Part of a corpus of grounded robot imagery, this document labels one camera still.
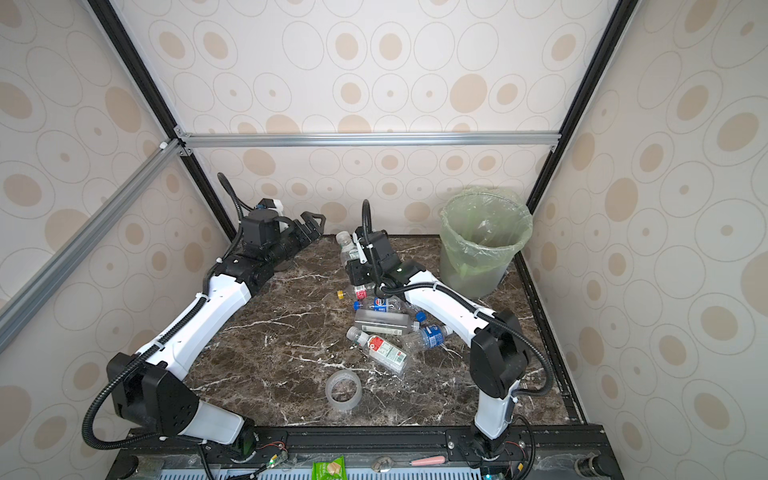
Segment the marble table surface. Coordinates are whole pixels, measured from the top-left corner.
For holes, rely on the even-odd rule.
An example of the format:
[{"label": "marble table surface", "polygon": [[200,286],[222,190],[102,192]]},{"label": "marble table surface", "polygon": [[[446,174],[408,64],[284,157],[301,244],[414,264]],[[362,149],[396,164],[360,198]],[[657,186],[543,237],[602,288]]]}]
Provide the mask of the marble table surface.
[{"label": "marble table surface", "polygon": [[[412,257],[439,276],[439,238],[391,240],[401,259]],[[443,348],[413,355],[404,379],[392,376],[346,338],[354,312],[336,291],[348,285],[338,245],[321,238],[224,324],[185,383],[203,400],[262,426],[471,424],[478,388],[469,375],[469,348],[450,336]],[[542,349],[514,264],[481,301],[514,311],[524,334]],[[362,382],[362,400],[351,412],[337,412],[326,400],[326,380],[340,369],[352,369]],[[541,384],[538,362],[523,381]],[[557,386],[544,398],[521,397],[515,411],[534,424],[567,423]]]}]

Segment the trash can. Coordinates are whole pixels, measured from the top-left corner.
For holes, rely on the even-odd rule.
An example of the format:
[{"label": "trash can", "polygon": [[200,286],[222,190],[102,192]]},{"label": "trash can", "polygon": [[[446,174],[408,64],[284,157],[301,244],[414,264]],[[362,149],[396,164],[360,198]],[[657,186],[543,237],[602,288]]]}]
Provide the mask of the trash can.
[{"label": "trash can", "polygon": [[533,231],[525,202],[506,188],[464,190],[441,216],[440,278],[472,299],[496,289]]}]

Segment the clear tape roll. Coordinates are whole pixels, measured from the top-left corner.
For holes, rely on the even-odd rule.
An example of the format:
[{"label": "clear tape roll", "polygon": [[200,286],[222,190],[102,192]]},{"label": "clear tape roll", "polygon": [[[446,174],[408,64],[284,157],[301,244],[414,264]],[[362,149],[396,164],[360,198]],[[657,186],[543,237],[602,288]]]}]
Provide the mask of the clear tape roll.
[{"label": "clear tape roll", "polygon": [[[344,380],[352,380],[355,383],[355,395],[345,402],[337,402],[332,397],[333,387]],[[358,377],[352,370],[340,370],[334,373],[326,380],[326,398],[328,399],[328,403],[340,412],[348,412],[349,410],[354,409],[360,403],[360,399],[362,398],[362,383],[360,383],[360,377]]]}]

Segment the silver horizontal bar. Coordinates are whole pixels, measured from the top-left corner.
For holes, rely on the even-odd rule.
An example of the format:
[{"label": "silver horizontal bar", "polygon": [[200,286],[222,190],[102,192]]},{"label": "silver horizontal bar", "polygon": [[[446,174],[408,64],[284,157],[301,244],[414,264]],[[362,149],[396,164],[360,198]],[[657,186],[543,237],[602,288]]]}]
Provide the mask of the silver horizontal bar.
[{"label": "silver horizontal bar", "polygon": [[408,145],[556,145],[558,131],[403,132],[373,134],[183,134],[188,147],[402,147]]},{"label": "silver horizontal bar", "polygon": [[69,274],[123,217],[168,161],[178,158],[180,150],[179,141],[176,139],[167,141],[163,150],[156,150],[131,178],[104,202],[99,211],[85,222],[74,237],[5,304],[0,311],[0,352],[22,331]]}]

